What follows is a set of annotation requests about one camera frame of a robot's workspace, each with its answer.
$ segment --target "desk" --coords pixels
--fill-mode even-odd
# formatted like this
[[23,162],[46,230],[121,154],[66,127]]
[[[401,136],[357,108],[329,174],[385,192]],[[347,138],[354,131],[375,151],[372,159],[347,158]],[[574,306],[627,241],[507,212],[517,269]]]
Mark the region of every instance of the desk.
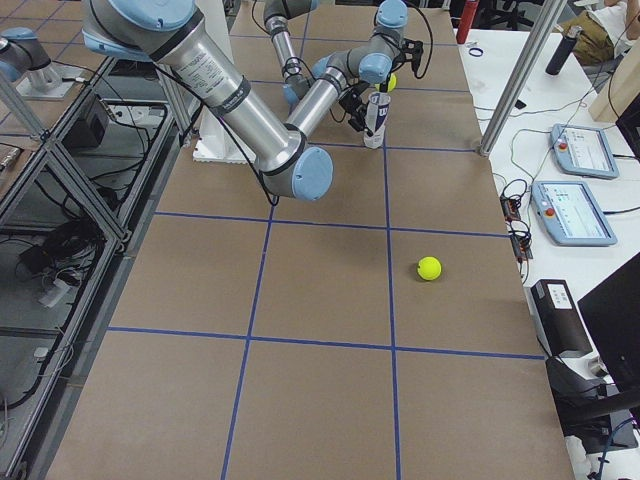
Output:
[[[491,116],[491,112],[484,108],[492,109],[498,102],[527,35],[526,32],[471,30],[467,41],[476,42],[476,46],[482,48],[484,54],[481,57],[473,57],[468,55],[468,47],[459,47],[474,105],[481,107],[476,110],[481,129],[488,123],[482,119]],[[612,152],[633,155],[617,127],[608,128],[611,124],[599,124],[591,119],[587,107],[595,99],[596,93],[591,89],[591,84],[573,56],[557,76],[544,72],[560,38],[560,34],[551,35],[520,94],[520,100],[527,104],[527,107],[521,111],[514,110],[490,154],[493,171],[503,175],[507,180],[525,178],[527,182],[531,181],[531,178],[510,162],[512,139],[523,128],[550,131],[554,124],[568,121],[576,125],[606,128]],[[574,103],[559,112],[526,114],[557,109],[580,99],[583,103],[579,108],[578,104]],[[530,173],[538,170],[549,149],[548,135],[540,133],[521,132],[513,144],[515,161]],[[616,162],[620,169],[619,178],[584,179],[602,210],[622,210],[640,205],[640,164],[636,160],[620,158],[616,159]],[[536,177],[537,180],[576,178],[578,177],[563,174],[556,166],[552,154],[546,158]],[[498,191],[501,191],[501,180],[496,179],[496,184]],[[525,287],[530,287],[541,278],[562,278],[567,281],[572,296],[577,301],[639,250],[637,233],[640,231],[640,212],[607,217],[618,237],[618,243],[608,248],[556,246],[535,218],[535,214],[531,213],[531,209],[523,216],[525,220],[529,220],[531,226],[534,255],[534,259],[529,263],[530,271]],[[591,377],[586,364],[588,359],[595,355],[594,353],[583,359],[566,361],[582,375]],[[608,459],[611,460],[611,464],[605,469],[606,478],[613,479],[625,475],[633,478],[640,469],[638,449],[614,452]]]
[[[234,58],[284,118],[250,7]],[[294,20],[298,53],[362,44],[373,13]],[[270,208],[246,166],[181,153],[49,480],[572,478],[449,15],[427,14],[433,74],[394,92],[384,148],[329,117],[311,136],[335,163],[317,203]]]

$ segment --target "person's leg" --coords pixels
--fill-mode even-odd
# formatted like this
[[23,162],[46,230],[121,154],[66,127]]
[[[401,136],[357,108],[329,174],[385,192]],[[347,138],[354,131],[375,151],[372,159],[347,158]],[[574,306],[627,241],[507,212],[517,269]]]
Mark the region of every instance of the person's leg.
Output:
[[560,24],[564,32],[568,32],[574,25],[582,27],[582,33],[573,49],[580,65],[597,65],[613,59],[613,43],[609,35],[586,11]]

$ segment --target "yellow tennis ball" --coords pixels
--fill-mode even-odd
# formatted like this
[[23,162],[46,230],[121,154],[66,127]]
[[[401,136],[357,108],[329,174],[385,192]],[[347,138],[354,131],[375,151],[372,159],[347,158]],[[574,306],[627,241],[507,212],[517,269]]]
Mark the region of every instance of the yellow tennis ball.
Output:
[[[392,73],[389,77],[389,84],[387,85],[387,92],[393,92],[393,89],[396,88],[398,84],[398,77],[396,77],[395,73]],[[380,90],[380,84],[376,83],[376,90]]]
[[435,280],[442,273],[442,265],[436,257],[424,257],[418,262],[418,275],[423,280]]

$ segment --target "red bottle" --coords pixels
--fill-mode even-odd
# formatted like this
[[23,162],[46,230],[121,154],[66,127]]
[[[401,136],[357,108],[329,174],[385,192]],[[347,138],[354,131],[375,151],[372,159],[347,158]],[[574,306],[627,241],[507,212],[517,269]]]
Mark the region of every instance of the red bottle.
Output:
[[460,25],[458,25],[458,33],[456,35],[456,41],[458,45],[462,45],[467,41],[467,35],[473,18],[476,16],[476,10],[478,9],[478,0],[467,0],[464,4],[464,10],[462,10],[462,17],[460,18]]

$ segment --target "white desk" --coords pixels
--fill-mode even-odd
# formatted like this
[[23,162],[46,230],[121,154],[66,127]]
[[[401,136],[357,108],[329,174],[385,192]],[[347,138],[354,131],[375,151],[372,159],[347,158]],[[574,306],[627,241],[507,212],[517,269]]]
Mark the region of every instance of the white desk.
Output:
[[[471,30],[467,42],[476,42],[474,46],[481,48],[483,55],[473,57],[469,55],[467,46],[459,47],[483,132],[488,125],[488,121],[484,119],[489,119],[492,114],[491,111],[484,109],[495,108],[527,35],[526,32]],[[596,93],[591,89],[591,84],[573,56],[568,59],[557,76],[544,72],[560,38],[560,34],[552,34],[545,45],[519,96],[527,106],[522,110],[514,109],[513,116],[507,122],[489,157],[493,171],[504,176],[507,181],[523,178],[528,183],[531,182],[531,178],[510,161],[512,143],[513,159],[533,175],[546,156],[536,180],[579,178],[563,174],[556,166],[553,154],[550,153],[547,156],[550,145],[548,134],[527,131],[518,133],[519,130],[526,128],[549,132],[554,124],[567,122],[601,128],[611,126],[611,124],[597,123],[591,119],[587,107],[596,98]],[[557,112],[522,115],[527,112],[558,109],[580,99],[583,99],[581,106],[574,103]],[[617,127],[608,128],[606,134],[614,154],[633,155]],[[622,210],[640,205],[640,163],[633,159],[617,158],[616,161],[620,170],[619,178],[615,180],[583,178],[603,210]],[[498,191],[503,187],[503,182],[498,177],[496,177],[496,187]],[[519,185],[514,187],[513,192],[510,190],[509,193],[521,191]],[[528,205],[528,201],[527,196],[523,205]],[[521,210],[525,220],[529,215],[528,223],[531,226],[533,238],[534,259],[529,262],[526,287],[535,284],[541,278],[565,279],[574,300],[577,301],[640,250],[637,240],[637,233],[640,232],[640,211],[608,217],[618,237],[618,243],[614,246],[559,247],[552,243],[531,210],[531,208],[527,212],[524,209]],[[586,368],[588,358],[591,356],[567,360],[567,363],[584,376],[591,376]],[[592,464],[596,465],[597,455],[590,457],[593,457]],[[605,467],[604,480],[625,476],[637,478],[640,472],[640,449],[613,452],[608,454],[607,458],[611,463]]]

